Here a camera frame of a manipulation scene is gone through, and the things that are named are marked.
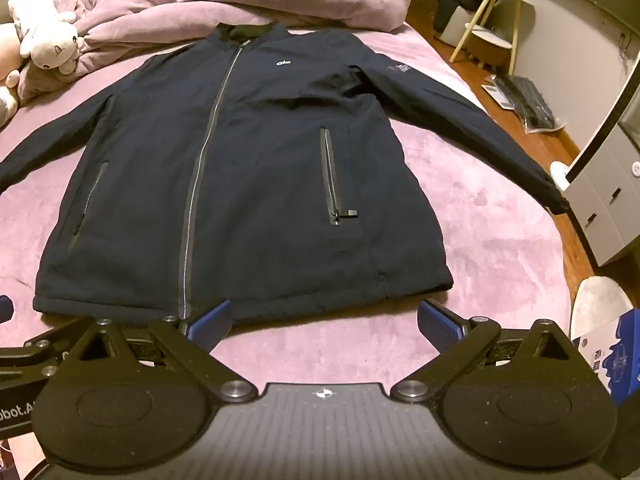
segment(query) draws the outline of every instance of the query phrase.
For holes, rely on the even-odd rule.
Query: gray ribbed panel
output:
[[[261,399],[225,406],[190,450],[111,480],[611,480],[597,466],[554,474],[499,469],[447,439],[426,408],[378,384],[272,384]],[[94,476],[52,467],[38,480]]]

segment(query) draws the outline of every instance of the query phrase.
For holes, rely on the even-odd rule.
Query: jacket pocket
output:
[[[93,197],[94,192],[98,187],[98,184],[100,184],[100,179],[104,175],[105,171],[107,171],[108,166],[109,166],[108,162],[103,162],[100,165],[100,170],[98,170],[98,175],[95,177],[94,184],[91,186],[89,195],[87,196],[86,201],[84,202],[84,208],[82,209],[82,214],[80,216],[78,224],[76,224],[76,228],[74,229],[74,233],[71,238],[71,243],[69,244],[69,250],[73,249],[74,245],[78,241],[78,237],[80,236],[80,230],[82,229],[82,224],[84,223],[84,218],[86,217],[89,211],[89,207],[91,205],[91,198]]]
[[[329,220],[332,225],[340,225],[343,219],[357,218],[358,212],[355,209],[345,209],[342,206],[337,168],[335,167],[334,147],[331,141],[331,132],[327,128],[320,129],[320,152]]]

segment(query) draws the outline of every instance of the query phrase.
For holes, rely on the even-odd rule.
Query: wooden floor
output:
[[[460,53],[455,63],[449,63],[449,57],[454,48],[433,37],[431,23],[433,17],[419,7],[411,7],[407,16],[407,22],[417,30],[442,58],[460,75],[471,87],[482,106],[488,111],[494,120],[513,137],[521,147],[548,171],[551,162],[560,160],[570,164],[577,155],[577,149],[568,140],[566,134],[525,134],[520,120],[513,112],[502,110],[498,104],[482,89],[484,78],[490,75],[486,70],[478,67]],[[635,260],[628,256],[608,266],[598,268],[590,261],[590,256],[585,251],[580,238],[568,215],[555,216],[556,227],[562,237],[564,246],[564,276],[566,278],[572,301],[578,290],[580,282],[590,276],[609,276],[616,280],[631,299],[636,307],[640,307],[640,270]]]

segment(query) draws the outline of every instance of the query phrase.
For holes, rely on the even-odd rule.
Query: jacket collar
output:
[[[207,36],[207,41],[225,49],[237,48],[247,40],[247,48],[255,48],[265,41],[284,40],[291,34],[280,22],[271,22],[266,25],[228,25],[220,23],[215,30]]]

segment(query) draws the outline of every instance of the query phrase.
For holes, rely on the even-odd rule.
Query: plastic bag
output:
[[[486,79],[513,105],[525,133],[556,132],[566,126],[566,121],[555,117],[531,79],[516,75],[491,75]]]

